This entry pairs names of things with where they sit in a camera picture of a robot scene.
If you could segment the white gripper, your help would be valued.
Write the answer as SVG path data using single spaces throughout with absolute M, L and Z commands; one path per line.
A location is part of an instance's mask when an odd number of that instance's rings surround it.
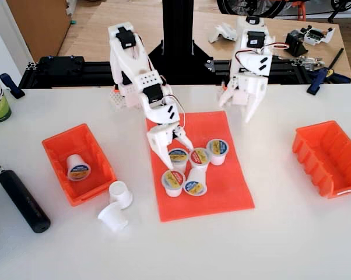
M 230 98 L 235 102 L 247 102 L 244 121 L 248 123 L 264 99 L 267 85 L 268 78 L 264 76 L 251 74 L 233 76 L 223 88 L 218 99 L 219 106 L 224 106 Z
M 174 169 L 167 147 L 173 139 L 184 145 L 189 151 L 194 149 L 191 140 L 187 137 L 183 127 L 179 124 L 156 125 L 147 132 L 152 151 L 170 170 Z

